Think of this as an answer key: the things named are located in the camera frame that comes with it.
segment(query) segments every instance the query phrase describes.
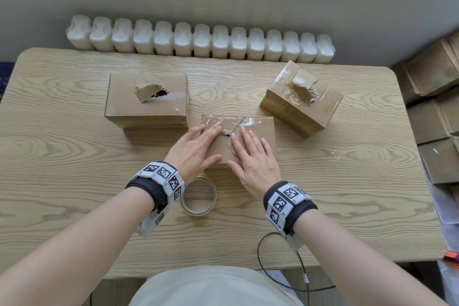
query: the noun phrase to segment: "black cable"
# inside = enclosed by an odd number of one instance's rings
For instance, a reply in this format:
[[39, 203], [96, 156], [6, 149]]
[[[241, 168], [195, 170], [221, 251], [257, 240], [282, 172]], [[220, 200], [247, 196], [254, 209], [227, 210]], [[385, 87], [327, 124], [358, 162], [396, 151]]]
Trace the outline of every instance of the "black cable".
[[[258, 258], [258, 263], [260, 264], [260, 267], [261, 269], [264, 271], [264, 273], [269, 277], [269, 279], [271, 279], [272, 281], [276, 282], [277, 284], [285, 287], [285, 288], [289, 288], [291, 290], [294, 290], [294, 291], [301, 291], [301, 292], [304, 292], [304, 293], [307, 293], [307, 304], [309, 305], [309, 293], [312, 293], [312, 292], [315, 292], [315, 291], [323, 291], [323, 290], [328, 290], [328, 289], [333, 289], [333, 288], [336, 288], [335, 285], [332, 285], [332, 286], [329, 286], [329, 287], [325, 287], [325, 288], [318, 288], [318, 289], [311, 289], [309, 290], [309, 283], [306, 283], [306, 290], [304, 289], [296, 289], [296, 288], [292, 288], [291, 286], [289, 285], [286, 285], [284, 283], [281, 283], [277, 280], [275, 280], [274, 278], [272, 278], [268, 273], [267, 271], [264, 269], [263, 265], [261, 264], [261, 260], [260, 260], [260, 245], [261, 245], [261, 242], [263, 242], [263, 240], [265, 238], [267, 238], [267, 236], [270, 236], [270, 235], [279, 235], [282, 237], [281, 234], [279, 234], [278, 232], [270, 232], [269, 234], [266, 234], [263, 236], [262, 239], [260, 239], [260, 242], [258, 243], [258, 247], [257, 247], [257, 258]], [[304, 264], [303, 264], [303, 260], [301, 259], [301, 256], [300, 256], [300, 253], [298, 253], [298, 251], [296, 251], [296, 255], [298, 255], [298, 258], [300, 259], [300, 262], [301, 262], [301, 267], [303, 268], [303, 272], [304, 274], [306, 274], [306, 268], [304, 267]]]

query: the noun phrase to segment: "white radiator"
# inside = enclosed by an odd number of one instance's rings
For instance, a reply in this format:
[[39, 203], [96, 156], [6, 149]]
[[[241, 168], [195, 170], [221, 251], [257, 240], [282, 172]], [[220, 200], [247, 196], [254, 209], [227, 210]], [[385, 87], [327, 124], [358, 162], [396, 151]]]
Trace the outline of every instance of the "white radiator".
[[106, 17], [75, 15], [66, 29], [67, 39], [78, 50], [121, 52], [129, 54], [159, 54], [166, 56], [210, 57], [220, 59], [253, 60], [325, 64], [335, 55], [335, 47], [327, 34], [317, 39], [311, 33], [298, 34], [278, 30], [266, 33], [259, 28], [249, 30], [234, 27], [230, 31], [217, 25], [210, 33], [208, 25], [195, 28], [185, 22], [172, 25], [167, 21], [153, 24], [139, 19], [117, 19], [113, 26]]

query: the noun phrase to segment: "wooden table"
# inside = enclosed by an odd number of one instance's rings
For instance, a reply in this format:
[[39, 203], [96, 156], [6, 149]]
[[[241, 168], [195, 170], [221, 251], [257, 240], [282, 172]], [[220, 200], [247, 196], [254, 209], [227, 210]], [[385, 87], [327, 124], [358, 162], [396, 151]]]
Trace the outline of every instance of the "wooden table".
[[[110, 72], [185, 72], [190, 121], [201, 114], [267, 115], [259, 106], [283, 63], [30, 49], [0, 105], [0, 272], [121, 191], [163, 159], [180, 136], [123, 133], [104, 118]], [[276, 119], [284, 179], [320, 210], [393, 261], [444, 250], [399, 87], [387, 68], [301, 65], [344, 94], [328, 127], [309, 139]], [[107, 278], [194, 265], [259, 269], [257, 244], [273, 231], [260, 202], [230, 170], [207, 171], [218, 198], [205, 217], [175, 204], [150, 238], [135, 234]], [[278, 237], [262, 245], [267, 268], [299, 266]], [[317, 265], [303, 248], [305, 265]]]

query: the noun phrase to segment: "wall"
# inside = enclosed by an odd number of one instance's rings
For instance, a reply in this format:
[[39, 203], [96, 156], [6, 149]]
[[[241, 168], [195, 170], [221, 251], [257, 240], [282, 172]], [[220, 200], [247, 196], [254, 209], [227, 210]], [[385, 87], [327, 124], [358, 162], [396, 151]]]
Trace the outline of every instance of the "wall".
[[332, 63], [352, 65], [390, 66], [459, 26], [455, 0], [0, 0], [0, 60], [71, 48], [64, 30], [76, 13], [326, 32]]

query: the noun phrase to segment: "tape roll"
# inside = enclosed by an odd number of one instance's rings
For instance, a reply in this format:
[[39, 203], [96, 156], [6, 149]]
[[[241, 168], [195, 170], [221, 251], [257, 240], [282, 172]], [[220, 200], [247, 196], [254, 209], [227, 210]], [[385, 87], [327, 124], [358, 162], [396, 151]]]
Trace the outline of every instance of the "tape roll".
[[[186, 190], [194, 188], [194, 187], [198, 187], [198, 188], [200, 187], [201, 189], [212, 191], [212, 193], [213, 193], [212, 202], [205, 209], [196, 210], [196, 209], [192, 209], [192, 208], [190, 208], [190, 207], [188, 207], [186, 205], [186, 200], [185, 200]], [[185, 212], [187, 212], [191, 216], [203, 216], [203, 215], [207, 214], [208, 212], [211, 211], [211, 209], [215, 205], [215, 201], [216, 200], [217, 200], [217, 191], [215, 190], [214, 185], [209, 180], [207, 180], [206, 178], [196, 178], [195, 180], [193, 180], [191, 183], [189, 183], [185, 187], [185, 190], [180, 195], [180, 205], [182, 206], [183, 210]]]

